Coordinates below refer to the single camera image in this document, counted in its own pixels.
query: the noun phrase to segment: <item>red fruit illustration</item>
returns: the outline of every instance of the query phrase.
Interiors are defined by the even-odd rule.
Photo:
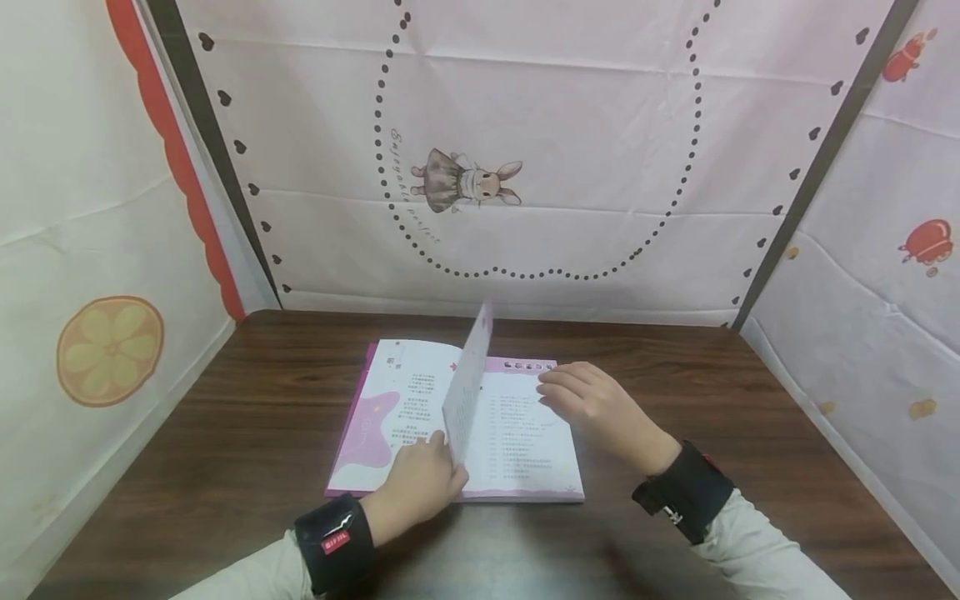
[[[906,242],[900,250],[907,253],[903,262],[916,258],[917,262],[930,267],[926,276],[937,275],[938,270],[933,266],[935,262],[943,262],[953,253],[953,242],[950,241],[950,223],[943,219],[933,219],[920,224],[907,236]]]
[[[883,68],[883,79],[888,82],[905,82],[907,74],[920,66],[917,60],[920,58],[921,52],[924,51],[926,43],[936,35],[937,30],[934,28],[926,35],[916,34],[911,37],[903,45],[903,48],[887,61],[887,66]]]

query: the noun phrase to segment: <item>right hand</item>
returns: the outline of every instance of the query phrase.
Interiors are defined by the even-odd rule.
[[[547,408],[646,477],[666,471],[681,446],[657,427],[612,377],[590,363],[560,365],[540,376]]]

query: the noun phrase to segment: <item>open book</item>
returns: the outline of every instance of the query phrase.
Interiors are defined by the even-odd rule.
[[[463,499],[582,502],[569,426],[541,405],[537,376],[556,361],[492,358],[484,304],[463,349],[414,340],[370,346],[326,495],[373,492],[397,452],[446,432],[470,478]]]

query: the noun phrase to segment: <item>hand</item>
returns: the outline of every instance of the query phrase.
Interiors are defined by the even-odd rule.
[[[560,365],[542,374],[540,382],[540,403],[644,476],[663,473],[680,454],[680,444],[590,363]]]
[[[381,546],[418,523],[429,520],[457,497],[467,484],[463,465],[454,468],[444,432],[435,431],[400,449],[387,481],[362,498],[373,545]]]

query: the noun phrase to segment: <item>red label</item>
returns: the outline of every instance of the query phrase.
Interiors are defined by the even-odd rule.
[[[326,540],[322,541],[321,546],[324,547],[324,554],[329,556],[337,548],[344,545],[348,541],[350,541],[350,534],[347,533],[347,531],[338,531]]]

